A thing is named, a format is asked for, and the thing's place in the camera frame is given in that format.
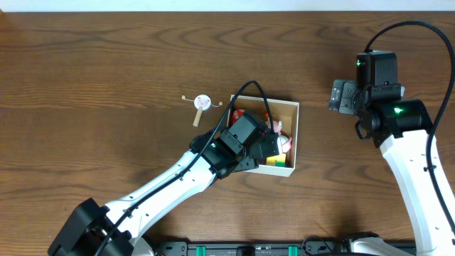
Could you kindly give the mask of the white toy duck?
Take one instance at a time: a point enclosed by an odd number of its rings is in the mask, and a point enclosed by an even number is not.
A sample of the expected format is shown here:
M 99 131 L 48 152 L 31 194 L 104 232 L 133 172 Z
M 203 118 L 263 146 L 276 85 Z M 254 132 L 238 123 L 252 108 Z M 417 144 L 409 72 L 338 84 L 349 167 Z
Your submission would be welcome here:
M 267 126 L 270 129 L 274 128 L 274 131 L 279 135 L 278 142 L 281 145 L 281 149 L 279 150 L 279 152 L 281 154 L 282 153 L 286 154 L 291 149 L 292 138 L 288 137 L 282 133 L 282 128 L 283 128 L 282 121 L 271 122 L 268 114 L 266 114 L 266 118 L 267 118 L 267 121 L 266 121 Z

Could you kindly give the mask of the colourful puzzle cube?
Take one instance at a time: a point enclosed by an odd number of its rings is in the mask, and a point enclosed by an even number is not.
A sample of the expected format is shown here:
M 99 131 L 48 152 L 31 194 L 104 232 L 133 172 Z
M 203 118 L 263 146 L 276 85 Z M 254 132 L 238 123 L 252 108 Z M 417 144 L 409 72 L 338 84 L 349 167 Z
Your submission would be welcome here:
M 267 157 L 266 165 L 268 166 L 277 166 L 277 167 L 285 167 L 287 161 L 287 155 L 285 153 Z

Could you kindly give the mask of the red toy fire truck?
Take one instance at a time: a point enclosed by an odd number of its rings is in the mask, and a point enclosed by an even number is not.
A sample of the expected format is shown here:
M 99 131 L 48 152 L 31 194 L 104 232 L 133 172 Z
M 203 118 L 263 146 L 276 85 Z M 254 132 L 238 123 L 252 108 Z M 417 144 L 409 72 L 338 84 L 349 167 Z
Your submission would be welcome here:
M 236 109 L 231 114 L 230 125 L 234 125 L 245 113 L 245 109 Z

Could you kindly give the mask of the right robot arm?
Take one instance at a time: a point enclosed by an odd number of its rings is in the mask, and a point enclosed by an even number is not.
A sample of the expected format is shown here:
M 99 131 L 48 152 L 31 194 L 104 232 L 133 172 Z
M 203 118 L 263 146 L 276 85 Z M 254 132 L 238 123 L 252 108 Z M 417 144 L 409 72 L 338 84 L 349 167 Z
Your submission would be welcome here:
M 417 255 L 453 255 L 454 192 L 424 103 L 404 98 L 395 53 L 359 53 L 356 68 L 355 80 L 334 81 L 329 109 L 356 116 L 358 137 L 380 149 L 405 202 Z

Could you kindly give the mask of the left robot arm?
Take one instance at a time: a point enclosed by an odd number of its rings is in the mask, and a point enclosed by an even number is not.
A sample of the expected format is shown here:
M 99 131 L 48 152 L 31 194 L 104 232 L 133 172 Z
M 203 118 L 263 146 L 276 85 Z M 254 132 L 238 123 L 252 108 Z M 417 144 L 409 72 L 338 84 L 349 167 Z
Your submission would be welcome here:
M 253 113 L 230 127 L 218 123 L 195 137 L 167 171 L 127 196 L 99 206 L 88 198 L 70 214 L 48 248 L 56 255 L 150 255 L 143 234 L 169 211 L 215 181 L 256 169 L 260 159 L 281 153 L 279 135 Z

